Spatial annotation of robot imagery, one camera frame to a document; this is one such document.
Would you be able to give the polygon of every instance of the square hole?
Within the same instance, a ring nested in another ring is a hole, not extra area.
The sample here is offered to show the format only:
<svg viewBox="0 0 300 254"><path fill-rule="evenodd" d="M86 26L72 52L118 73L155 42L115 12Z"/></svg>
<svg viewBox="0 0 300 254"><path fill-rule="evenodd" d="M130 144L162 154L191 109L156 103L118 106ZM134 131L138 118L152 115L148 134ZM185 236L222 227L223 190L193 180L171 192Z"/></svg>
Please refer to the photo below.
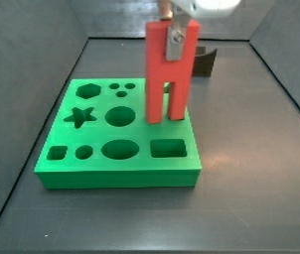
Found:
<svg viewBox="0 0 300 254"><path fill-rule="evenodd" d="M49 149L48 160L57 161L65 157L68 147L65 146L53 146Z"/></svg>
<svg viewBox="0 0 300 254"><path fill-rule="evenodd" d="M186 157L186 143L183 139L156 139L150 142L151 157Z"/></svg>

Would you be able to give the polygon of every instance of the green foam block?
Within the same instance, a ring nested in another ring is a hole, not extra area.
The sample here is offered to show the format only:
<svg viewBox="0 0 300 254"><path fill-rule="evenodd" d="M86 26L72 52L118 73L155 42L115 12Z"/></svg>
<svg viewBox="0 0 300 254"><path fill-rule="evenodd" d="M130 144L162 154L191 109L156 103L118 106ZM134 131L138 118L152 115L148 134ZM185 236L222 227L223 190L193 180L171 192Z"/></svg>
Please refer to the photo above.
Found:
<svg viewBox="0 0 300 254"><path fill-rule="evenodd" d="M191 187L201 168L189 113L146 122L143 78L72 80L35 168L47 189Z"/></svg>

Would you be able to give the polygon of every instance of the cylindrical hole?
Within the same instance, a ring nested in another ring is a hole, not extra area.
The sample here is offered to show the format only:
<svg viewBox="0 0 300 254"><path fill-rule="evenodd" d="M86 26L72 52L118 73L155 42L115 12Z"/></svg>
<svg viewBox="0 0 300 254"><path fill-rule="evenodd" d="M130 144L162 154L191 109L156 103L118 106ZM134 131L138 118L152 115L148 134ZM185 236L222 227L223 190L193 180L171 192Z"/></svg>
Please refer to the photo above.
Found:
<svg viewBox="0 0 300 254"><path fill-rule="evenodd" d="M116 97L122 98L122 97L124 97L127 95L127 92L126 91L118 91L115 93L115 95L116 95Z"/></svg>
<svg viewBox="0 0 300 254"><path fill-rule="evenodd" d="M123 127L128 125L134 119L135 112L130 107L114 107L107 111L104 115L106 122L115 127Z"/></svg>
<svg viewBox="0 0 300 254"><path fill-rule="evenodd" d="M132 88L135 87L135 84L134 84L134 83L127 83L127 84L124 85L124 87L126 87L127 89L132 89Z"/></svg>
<svg viewBox="0 0 300 254"><path fill-rule="evenodd" d="M112 160L124 160L139 152L139 146L130 140L112 140L102 147L102 154Z"/></svg>
<svg viewBox="0 0 300 254"><path fill-rule="evenodd" d="M87 158L90 158L92 154L92 148L90 146L80 146L76 150L75 150L75 156L80 159L80 160L86 160Z"/></svg>
<svg viewBox="0 0 300 254"><path fill-rule="evenodd" d="M112 84L110 85L110 88L111 88L111 89L118 89L118 88L119 88L119 83L112 83Z"/></svg>

